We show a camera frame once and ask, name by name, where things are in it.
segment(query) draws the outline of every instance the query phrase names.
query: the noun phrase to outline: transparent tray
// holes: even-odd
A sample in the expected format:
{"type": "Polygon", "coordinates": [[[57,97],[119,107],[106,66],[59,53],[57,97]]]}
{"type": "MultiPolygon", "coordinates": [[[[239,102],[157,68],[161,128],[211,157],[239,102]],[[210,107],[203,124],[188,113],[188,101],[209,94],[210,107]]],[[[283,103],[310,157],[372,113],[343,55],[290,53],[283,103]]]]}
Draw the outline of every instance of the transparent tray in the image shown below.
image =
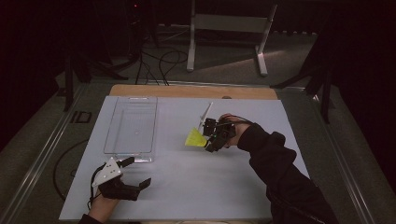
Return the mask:
{"type": "Polygon", "coordinates": [[[119,97],[108,130],[105,154],[135,162],[154,161],[157,97],[119,97]]]}

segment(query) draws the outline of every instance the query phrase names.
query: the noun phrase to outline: black sleeve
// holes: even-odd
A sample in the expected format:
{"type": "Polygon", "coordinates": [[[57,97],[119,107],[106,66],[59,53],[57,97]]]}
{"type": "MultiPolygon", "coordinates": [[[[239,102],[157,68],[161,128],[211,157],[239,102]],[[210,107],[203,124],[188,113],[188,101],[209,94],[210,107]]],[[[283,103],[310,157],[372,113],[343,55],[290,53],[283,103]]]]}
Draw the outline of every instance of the black sleeve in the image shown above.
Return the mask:
{"type": "Polygon", "coordinates": [[[274,223],[338,223],[320,189],[293,165],[296,152],[284,143],[282,134],[269,134],[258,124],[247,128],[238,142],[267,185],[274,223]]]}
{"type": "Polygon", "coordinates": [[[84,214],[78,224],[102,224],[102,222],[84,214]]]}

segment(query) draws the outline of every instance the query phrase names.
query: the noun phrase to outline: dark background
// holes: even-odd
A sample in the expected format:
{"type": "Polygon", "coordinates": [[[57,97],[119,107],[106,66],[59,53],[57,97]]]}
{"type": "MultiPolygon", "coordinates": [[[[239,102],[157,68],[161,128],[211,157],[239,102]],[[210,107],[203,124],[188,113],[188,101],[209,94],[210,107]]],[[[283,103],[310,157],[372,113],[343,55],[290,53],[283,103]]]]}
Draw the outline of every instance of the dark background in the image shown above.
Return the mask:
{"type": "MultiPolygon", "coordinates": [[[[126,54],[123,48],[113,45],[108,38],[117,33],[119,43],[127,46],[129,31],[124,2],[111,1],[114,7],[107,7],[108,2],[1,3],[0,148],[58,90],[54,78],[64,70],[66,37],[78,50],[96,60],[108,61],[110,54],[126,54]]],[[[265,10],[259,10],[262,7],[251,6],[262,1],[244,1],[243,4],[235,1],[238,7],[224,2],[230,1],[203,1],[197,5],[197,11],[265,15],[265,10]]],[[[190,23],[190,1],[152,3],[155,6],[154,23],[190,23]]],[[[396,177],[392,171],[396,168],[393,161],[396,158],[396,137],[393,130],[396,111],[391,86],[396,75],[395,22],[396,4],[392,2],[334,4],[292,1],[279,5],[272,27],[272,32],[286,31],[288,35],[293,35],[293,32],[320,34],[304,69],[318,63],[332,63],[333,84],[339,87],[394,190],[396,177]]]]}

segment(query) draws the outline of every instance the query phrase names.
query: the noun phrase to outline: yellow object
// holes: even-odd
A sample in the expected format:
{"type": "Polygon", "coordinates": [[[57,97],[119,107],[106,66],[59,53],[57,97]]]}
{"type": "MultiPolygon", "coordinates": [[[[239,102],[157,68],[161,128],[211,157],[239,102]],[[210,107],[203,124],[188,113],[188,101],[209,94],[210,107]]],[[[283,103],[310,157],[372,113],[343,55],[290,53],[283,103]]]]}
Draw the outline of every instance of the yellow object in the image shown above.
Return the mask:
{"type": "Polygon", "coordinates": [[[199,133],[199,131],[196,128],[192,128],[184,145],[191,147],[204,147],[206,146],[206,142],[207,140],[199,133]]]}

